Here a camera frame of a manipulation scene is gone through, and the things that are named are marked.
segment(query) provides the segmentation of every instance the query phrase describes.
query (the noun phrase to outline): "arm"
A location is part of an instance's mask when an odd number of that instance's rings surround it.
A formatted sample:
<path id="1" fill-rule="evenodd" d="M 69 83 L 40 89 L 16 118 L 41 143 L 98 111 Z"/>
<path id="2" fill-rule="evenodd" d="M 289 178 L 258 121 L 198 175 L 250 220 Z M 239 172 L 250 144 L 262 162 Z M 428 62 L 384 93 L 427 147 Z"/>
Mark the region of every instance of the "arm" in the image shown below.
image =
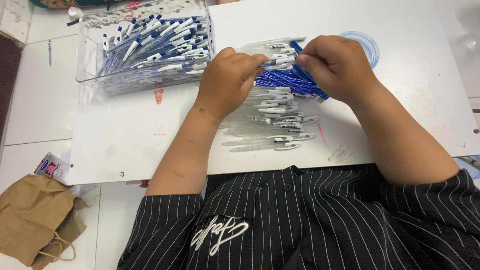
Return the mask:
<path id="1" fill-rule="evenodd" d="M 207 66 L 194 106 L 155 171 L 146 196 L 198 194 L 207 175 L 208 156 L 222 120 L 247 98 L 264 55 L 248 56 L 232 48 Z"/>
<path id="2" fill-rule="evenodd" d="M 352 108 L 387 181 L 430 184 L 458 173 L 460 168 L 445 149 L 378 81 L 357 41 L 317 37 L 297 63 L 328 95 Z"/>

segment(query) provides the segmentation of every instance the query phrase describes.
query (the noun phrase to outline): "shirt button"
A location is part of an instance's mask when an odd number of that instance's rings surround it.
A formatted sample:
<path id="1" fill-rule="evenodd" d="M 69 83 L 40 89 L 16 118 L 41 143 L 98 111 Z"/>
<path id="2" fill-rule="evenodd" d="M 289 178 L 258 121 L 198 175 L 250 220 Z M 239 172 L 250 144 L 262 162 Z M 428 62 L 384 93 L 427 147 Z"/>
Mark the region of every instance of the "shirt button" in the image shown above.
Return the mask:
<path id="1" fill-rule="evenodd" d="M 285 186 L 283 186 L 283 189 L 285 189 L 285 191 L 288 192 L 290 191 L 290 189 L 292 189 L 292 185 L 286 184 Z"/>

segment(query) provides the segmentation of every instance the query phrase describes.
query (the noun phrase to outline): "wrist tattoo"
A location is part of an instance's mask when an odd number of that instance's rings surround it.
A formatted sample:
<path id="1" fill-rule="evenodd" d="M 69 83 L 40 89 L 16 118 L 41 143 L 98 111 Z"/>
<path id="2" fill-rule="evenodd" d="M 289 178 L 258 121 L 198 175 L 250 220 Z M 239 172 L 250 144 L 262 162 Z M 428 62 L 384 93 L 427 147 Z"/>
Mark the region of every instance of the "wrist tattoo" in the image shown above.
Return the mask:
<path id="1" fill-rule="evenodd" d="M 200 111 L 201 113 L 204 113 L 204 112 L 205 112 L 205 109 L 202 108 L 202 107 L 200 107 L 199 111 Z"/>

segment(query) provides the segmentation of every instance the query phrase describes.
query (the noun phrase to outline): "shirt sleeve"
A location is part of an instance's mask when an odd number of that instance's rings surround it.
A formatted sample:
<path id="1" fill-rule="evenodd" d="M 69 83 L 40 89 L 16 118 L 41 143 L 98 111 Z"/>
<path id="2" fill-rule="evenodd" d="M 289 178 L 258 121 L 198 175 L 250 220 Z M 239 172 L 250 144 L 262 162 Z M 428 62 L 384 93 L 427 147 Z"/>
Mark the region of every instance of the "shirt sleeve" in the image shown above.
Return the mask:
<path id="1" fill-rule="evenodd" d="M 466 170 L 435 184 L 384 182 L 381 203 L 437 268 L 480 266 L 480 192 Z"/>
<path id="2" fill-rule="evenodd" d="M 161 257 L 164 263 L 180 266 L 187 252 L 185 242 L 203 203 L 201 194 L 143 197 L 117 269 L 155 267 Z M 158 248 L 160 243 L 173 248 Z"/>

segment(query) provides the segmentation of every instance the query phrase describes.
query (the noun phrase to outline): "paper bag handle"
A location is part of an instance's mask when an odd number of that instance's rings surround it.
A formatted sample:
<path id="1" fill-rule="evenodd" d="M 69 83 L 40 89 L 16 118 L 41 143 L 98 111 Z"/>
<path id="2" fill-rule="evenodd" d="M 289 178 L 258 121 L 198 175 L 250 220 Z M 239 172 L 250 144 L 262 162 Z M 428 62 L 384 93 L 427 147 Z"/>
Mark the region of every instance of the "paper bag handle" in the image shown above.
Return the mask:
<path id="1" fill-rule="evenodd" d="M 50 243 L 50 244 L 51 244 L 51 245 L 53 245 L 53 244 L 60 244 L 60 253 L 59 253 L 59 255 L 58 255 L 58 256 L 54 256 L 54 255 L 51 255 L 51 254 L 48 254 L 48 253 L 45 253 L 45 252 L 41 252 L 41 251 L 39 251 L 39 253 L 42 254 L 42 255 L 45 255 L 45 256 L 49 256 L 49 257 L 54 258 L 55 260 L 53 260 L 52 262 L 56 262 L 57 260 L 63 260 L 63 261 L 71 261 L 71 260 L 74 260 L 74 259 L 77 257 L 77 253 L 75 252 L 75 247 L 74 247 L 70 242 L 68 242 L 67 240 L 62 239 L 57 232 L 54 232 L 54 233 L 55 233 L 55 237 L 54 237 L 52 240 L 59 240 L 59 242 L 53 242 L 53 243 Z M 73 249 L 73 258 L 71 258 L 71 259 L 62 259 L 62 258 L 60 258 L 60 255 L 61 255 L 61 253 L 63 252 L 63 245 L 61 244 L 62 242 L 67 245 L 67 248 L 68 248 L 69 245 L 72 246 L 72 249 Z"/>

